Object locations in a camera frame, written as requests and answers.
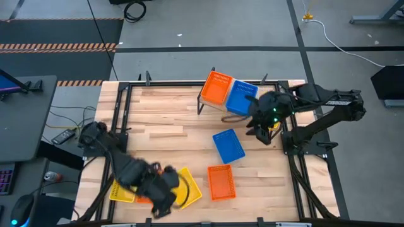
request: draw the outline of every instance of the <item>gray desk surface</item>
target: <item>gray desk surface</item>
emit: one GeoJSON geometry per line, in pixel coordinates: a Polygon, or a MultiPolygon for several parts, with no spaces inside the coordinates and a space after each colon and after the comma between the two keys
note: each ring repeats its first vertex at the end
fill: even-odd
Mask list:
{"type": "Polygon", "coordinates": [[[0,102],[0,163],[36,157],[56,89],[56,76],[16,78],[22,83],[43,81],[43,92],[13,93],[0,102]]]}
{"type": "MultiPolygon", "coordinates": [[[[13,209],[15,202],[21,196],[27,195],[42,186],[43,177],[48,168],[48,164],[49,161],[46,158],[36,158],[32,161],[19,163],[13,193],[11,195],[0,196],[0,205],[4,206],[3,213],[0,216],[0,226],[10,226],[11,210],[13,209]]],[[[30,219],[32,219],[32,216],[35,213],[38,196],[41,191],[42,190],[38,190],[34,193],[35,201],[30,219]]]]}

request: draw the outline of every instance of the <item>table leg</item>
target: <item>table leg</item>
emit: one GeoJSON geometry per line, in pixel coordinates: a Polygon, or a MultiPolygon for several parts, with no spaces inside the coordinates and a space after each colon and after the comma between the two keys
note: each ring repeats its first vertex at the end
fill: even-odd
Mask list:
{"type": "Polygon", "coordinates": [[[67,167],[74,168],[75,170],[81,170],[84,164],[82,157],[69,153],[43,141],[41,141],[39,144],[38,156],[47,158],[49,161],[65,165],[67,167]]]}

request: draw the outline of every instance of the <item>keyboard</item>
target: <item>keyboard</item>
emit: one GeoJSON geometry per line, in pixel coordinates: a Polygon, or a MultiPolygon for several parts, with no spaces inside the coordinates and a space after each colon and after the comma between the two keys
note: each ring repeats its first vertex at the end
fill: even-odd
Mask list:
{"type": "Polygon", "coordinates": [[[0,164],[0,195],[10,195],[15,181],[16,164],[0,164]]]}

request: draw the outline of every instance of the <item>yellow basket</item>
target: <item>yellow basket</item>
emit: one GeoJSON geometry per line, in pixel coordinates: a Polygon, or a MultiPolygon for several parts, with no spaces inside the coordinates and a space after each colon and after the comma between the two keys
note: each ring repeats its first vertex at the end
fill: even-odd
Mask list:
{"type": "MultiPolygon", "coordinates": [[[[181,209],[184,209],[185,207],[189,206],[193,202],[197,201],[202,197],[202,193],[200,189],[198,188],[198,185],[196,184],[194,178],[192,177],[191,173],[189,172],[188,168],[184,167],[182,168],[179,172],[188,182],[189,184],[189,197],[187,202],[181,207],[181,209]]],[[[173,189],[173,193],[177,195],[177,199],[175,200],[175,203],[178,205],[181,205],[185,197],[187,196],[187,185],[184,183],[184,180],[180,177],[179,179],[179,186],[176,189],[173,189]]]]}
{"type": "Polygon", "coordinates": [[[113,201],[120,201],[120,202],[133,202],[134,201],[134,194],[132,192],[128,192],[127,190],[123,189],[116,180],[112,184],[112,190],[109,194],[109,199],[113,201]]]}

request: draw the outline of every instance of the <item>gray floor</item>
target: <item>gray floor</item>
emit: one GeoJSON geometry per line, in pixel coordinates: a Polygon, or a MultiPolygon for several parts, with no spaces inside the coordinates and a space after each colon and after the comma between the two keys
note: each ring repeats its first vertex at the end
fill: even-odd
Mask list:
{"type": "MultiPolygon", "coordinates": [[[[107,0],[90,1],[96,17],[120,17],[121,9],[107,0]]],[[[377,15],[393,0],[312,0],[311,13],[325,25],[328,36],[341,46],[404,45],[403,25],[351,25],[352,15],[377,15]]],[[[0,1],[0,20],[7,19],[17,0],[0,1]]],[[[304,14],[301,0],[293,0],[298,19],[304,14]]],[[[124,22],[120,48],[287,46],[296,47],[287,3],[284,0],[154,0],[139,23],[124,22]]],[[[17,18],[89,18],[84,0],[25,0],[17,18]]],[[[303,24],[306,46],[328,47],[320,25],[303,24]]],[[[403,52],[358,53],[380,64],[403,64],[403,52]]],[[[380,68],[341,52],[309,52],[314,80],[324,88],[362,90],[367,113],[359,122],[330,128],[330,138],[340,145],[336,162],[352,219],[404,222],[404,167],[401,132],[402,109],[386,109],[377,99],[370,77],[380,68]]],[[[306,79],[299,52],[173,52],[118,53],[114,58],[121,80],[137,79],[149,70],[157,79],[205,79],[215,66],[239,79],[306,79]]],[[[54,105],[95,106],[100,88],[58,88],[54,105]]],[[[79,122],[82,110],[54,110],[79,122]]],[[[50,115],[48,124],[71,126],[50,115]]],[[[62,129],[46,128],[51,139],[62,129]]],[[[66,172],[70,179],[77,172],[66,172]]],[[[74,188],[54,188],[74,198],[74,188]]]]}

